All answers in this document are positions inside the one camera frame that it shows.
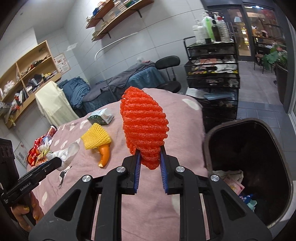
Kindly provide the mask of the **left hand gold nails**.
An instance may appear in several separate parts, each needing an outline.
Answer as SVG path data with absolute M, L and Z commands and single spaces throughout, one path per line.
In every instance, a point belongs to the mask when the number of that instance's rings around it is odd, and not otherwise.
M 33 192 L 30 193 L 30 205 L 16 205 L 14 207 L 11 207 L 11 211 L 14 215 L 14 217 L 17 219 L 20 227 L 25 230 L 26 232 L 30 232 L 32 230 L 32 227 L 27 223 L 24 216 L 27 213 L 31 213 L 36 223 L 38 223 L 43 217 L 44 213 L 39 205 L 39 201 L 34 195 Z

